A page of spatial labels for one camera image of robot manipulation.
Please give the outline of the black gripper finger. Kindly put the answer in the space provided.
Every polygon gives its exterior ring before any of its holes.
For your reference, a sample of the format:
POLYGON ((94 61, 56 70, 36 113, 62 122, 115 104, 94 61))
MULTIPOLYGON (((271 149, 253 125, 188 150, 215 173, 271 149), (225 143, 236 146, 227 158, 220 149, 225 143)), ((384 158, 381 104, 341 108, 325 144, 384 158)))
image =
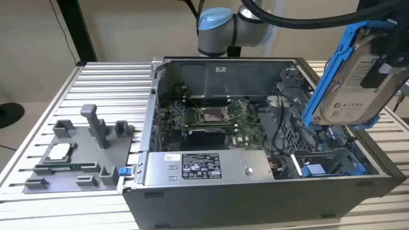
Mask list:
POLYGON ((379 59, 364 77, 360 86, 363 88, 377 88, 388 77, 391 70, 392 66, 388 62, 384 59, 379 59))

